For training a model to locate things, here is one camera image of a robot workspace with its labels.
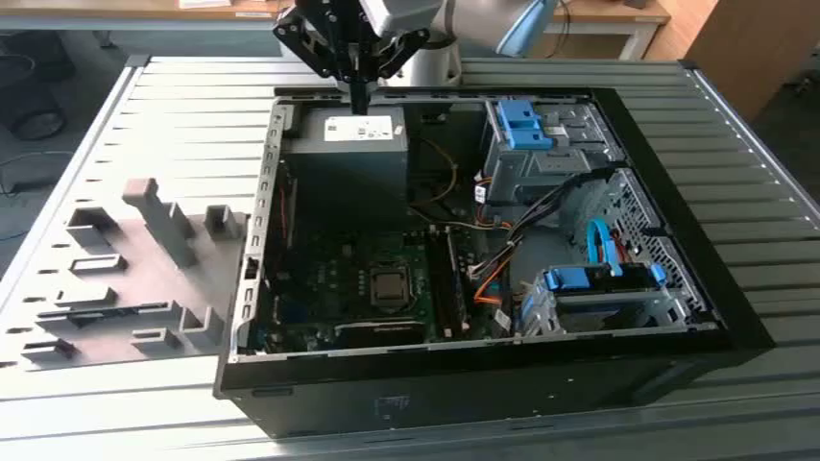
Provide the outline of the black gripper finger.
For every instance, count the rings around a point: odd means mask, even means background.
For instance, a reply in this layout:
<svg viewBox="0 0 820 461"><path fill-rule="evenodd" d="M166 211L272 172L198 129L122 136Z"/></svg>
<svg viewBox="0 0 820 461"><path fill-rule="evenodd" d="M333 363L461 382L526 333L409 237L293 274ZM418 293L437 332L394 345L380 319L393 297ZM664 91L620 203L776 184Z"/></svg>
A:
<svg viewBox="0 0 820 461"><path fill-rule="evenodd" d="M357 114L366 115L370 94L378 79L390 78L412 55L428 42L430 32L417 29L401 33L386 45L380 45L380 38L370 27L364 27L358 34L357 50Z"/></svg>
<svg viewBox="0 0 820 461"><path fill-rule="evenodd" d="M328 41L296 8L278 16L273 35L318 77L336 81L340 90L348 93L350 112L357 114L357 68L350 49L358 44Z"/></svg>

